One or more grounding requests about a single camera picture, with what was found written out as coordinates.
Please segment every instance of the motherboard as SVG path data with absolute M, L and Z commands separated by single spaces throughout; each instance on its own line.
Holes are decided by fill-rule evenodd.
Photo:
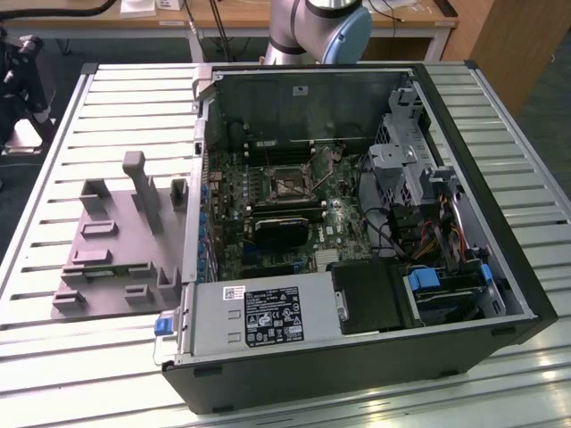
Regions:
M 219 280 L 319 272 L 370 257 L 354 155 L 339 143 L 305 142 L 286 156 L 276 142 L 255 144 L 209 156 Z

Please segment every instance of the metal table surface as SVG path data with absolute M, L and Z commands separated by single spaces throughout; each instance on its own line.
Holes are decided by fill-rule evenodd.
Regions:
M 166 186 L 188 177 L 193 156 L 192 64 L 101 65 L 80 77 L 0 267 L 0 425 L 571 424 L 569 202 L 478 71 L 461 63 L 427 67 L 559 313 L 555 325 L 440 381 L 193 415 L 153 362 L 155 315 L 50 319 L 82 211 L 82 181 L 105 177 L 110 189 L 130 188 L 120 164 L 137 149 L 145 150 L 157 186 Z

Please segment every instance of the paper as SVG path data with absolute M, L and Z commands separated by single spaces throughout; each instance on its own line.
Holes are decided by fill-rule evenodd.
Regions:
M 420 0 L 364 0 L 363 5 L 372 13 L 375 10 L 371 7 L 371 3 L 379 12 L 391 14 L 391 7 L 398 9 L 399 7 L 412 6 L 419 3 Z

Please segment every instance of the warning label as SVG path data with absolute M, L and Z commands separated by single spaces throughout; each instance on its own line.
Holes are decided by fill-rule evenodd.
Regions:
M 246 292 L 246 344 L 256 346 L 303 340 L 302 308 L 297 287 Z

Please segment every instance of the barcode sticker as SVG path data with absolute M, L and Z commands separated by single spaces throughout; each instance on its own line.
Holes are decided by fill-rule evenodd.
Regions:
M 238 285 L 236 287 L 224 287 L 222 293 L 223 300 L 242 300 L 244 298 L 244 292 L 246 287 L 244 285 Z
M 167 25 L 170 27 L 184 27 L 185 23 L 183 21 L 159 21 L 159 25 Z

